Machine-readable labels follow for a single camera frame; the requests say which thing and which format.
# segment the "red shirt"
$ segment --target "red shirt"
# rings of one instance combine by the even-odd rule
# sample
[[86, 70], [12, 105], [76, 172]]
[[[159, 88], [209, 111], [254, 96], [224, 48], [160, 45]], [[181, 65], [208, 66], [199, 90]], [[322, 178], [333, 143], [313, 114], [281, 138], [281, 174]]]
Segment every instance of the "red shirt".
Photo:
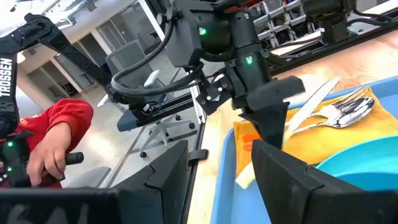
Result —
[[[72, 131], [72, 140], [67, 153], [79, 144], [93, 118], [93, 108], [84, 100], [62, 99], [45, 110], [42, 114], [20, 121], [16, 133], [22, 129], [33, 133], [27, 138], [30, 151], [44, 138], [47, 131], [59, 122], [66, 122]], [[61, 183], [50, 186], [51, 188], [62, 188]]]

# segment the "hand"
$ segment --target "hand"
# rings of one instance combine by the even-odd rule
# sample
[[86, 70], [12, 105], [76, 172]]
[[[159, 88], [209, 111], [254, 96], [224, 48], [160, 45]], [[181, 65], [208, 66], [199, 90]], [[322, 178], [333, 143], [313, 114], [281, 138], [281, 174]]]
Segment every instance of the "hand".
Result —
[[66, 168], [65, 153], [69, 148], [71, 135], [69, 124], [58, 123], [47, 132], [43, 140], [30, 153], [26, 172], [32, 186], [41, 183], [44, 168], [55, 178], [63, 178]]

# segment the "metal rack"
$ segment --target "metal rack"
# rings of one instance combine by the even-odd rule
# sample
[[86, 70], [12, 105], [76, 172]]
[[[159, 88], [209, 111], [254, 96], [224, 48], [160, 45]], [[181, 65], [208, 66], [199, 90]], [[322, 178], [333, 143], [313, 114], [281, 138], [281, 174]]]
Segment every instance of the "metal rack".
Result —
[[259, 14], [253, 21], [256, 32], [270, 47], [289, 43], [317, 30], [306, 21], [301, 0], [262, 0], [250, 10]]

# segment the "person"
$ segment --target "person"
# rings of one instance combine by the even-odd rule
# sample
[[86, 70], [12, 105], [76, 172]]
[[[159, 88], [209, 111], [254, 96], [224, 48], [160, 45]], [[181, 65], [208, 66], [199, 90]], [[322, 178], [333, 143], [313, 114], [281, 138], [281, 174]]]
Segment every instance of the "person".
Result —
[[[65, 156], [81, 141], [92, 118], [93, 108], [86, 101], [62, 99], [42, 114], [20, 121], [16, 133], [27, 130], [33, 134], [27, 137], [30, 156], [26, 169], [32, 186], [41, 183], [44, 169], [63, 178]], [[62, 188], [60, 182], [49, 187]]]

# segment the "green led light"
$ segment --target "green led light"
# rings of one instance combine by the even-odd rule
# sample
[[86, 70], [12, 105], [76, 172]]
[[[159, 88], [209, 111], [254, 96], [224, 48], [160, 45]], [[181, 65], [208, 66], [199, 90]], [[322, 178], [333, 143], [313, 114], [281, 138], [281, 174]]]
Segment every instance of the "green led light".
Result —
[[248, 65], [253, 64], [253, 58], [252, 58], [251, 56], [246, 57], [246, 63], [247, 63]]
[[205, 28], [199, 27], [199, 35], [205, 35], [207, 30]]

